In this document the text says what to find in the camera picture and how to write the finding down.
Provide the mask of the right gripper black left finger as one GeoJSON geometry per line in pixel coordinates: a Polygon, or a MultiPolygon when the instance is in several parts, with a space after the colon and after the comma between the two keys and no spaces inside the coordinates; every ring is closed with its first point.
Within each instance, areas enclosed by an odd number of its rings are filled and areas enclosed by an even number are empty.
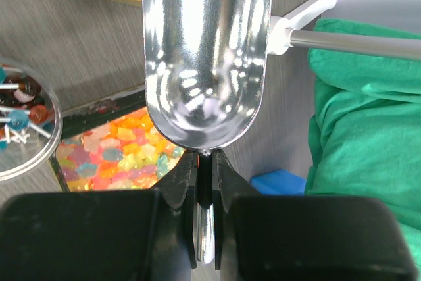
{"type": "Polygon", "coordinates": [[[153,187],[151,270],[193,270],[197,154],[186,151],[176,166],[153,187]]]}

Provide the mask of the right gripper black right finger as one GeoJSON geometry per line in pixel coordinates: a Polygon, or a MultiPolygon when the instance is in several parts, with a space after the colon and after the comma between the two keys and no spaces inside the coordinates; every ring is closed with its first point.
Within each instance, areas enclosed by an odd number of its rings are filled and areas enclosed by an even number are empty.
{"type": "Polygon", "coordinates": [[[253,241],[260,232],[259,203],[263,196],[233,168],[225,152],[212,153],[212,202],[218,270],[250,270],[255,265],[253,241]]]}

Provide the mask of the gold tin of gummy candies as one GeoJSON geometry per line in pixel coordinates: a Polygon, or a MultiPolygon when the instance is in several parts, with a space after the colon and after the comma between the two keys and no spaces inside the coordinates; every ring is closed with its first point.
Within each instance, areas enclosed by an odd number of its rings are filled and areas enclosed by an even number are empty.
{"type": "Polygon", "coordinates": [[[153,126],[143,88],[70,109],[63,123],[50,161],[64,191],[147,189],[184,153],[153,126]]]}

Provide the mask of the silver metal scoop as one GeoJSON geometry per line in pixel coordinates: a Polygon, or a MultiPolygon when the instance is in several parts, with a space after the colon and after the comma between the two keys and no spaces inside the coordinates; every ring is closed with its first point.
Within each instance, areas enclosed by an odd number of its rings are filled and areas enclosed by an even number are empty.
{"type": "Polygon", "coordinates": [[[196,258],[216,259],[213,158],[252,125],[262,103],[272,0],[142,0],[149,116],[197,153],[196,258]]]}

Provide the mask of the clear glass jar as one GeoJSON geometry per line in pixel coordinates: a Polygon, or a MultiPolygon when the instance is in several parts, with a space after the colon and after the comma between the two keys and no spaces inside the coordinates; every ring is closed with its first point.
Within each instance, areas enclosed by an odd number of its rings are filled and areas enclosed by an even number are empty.
{"type": "Polygon", "coordinates": [[[61,133],[59,100],[47,78],[1,57],[1,181],[21,176],[47,160],[61,133]]]}

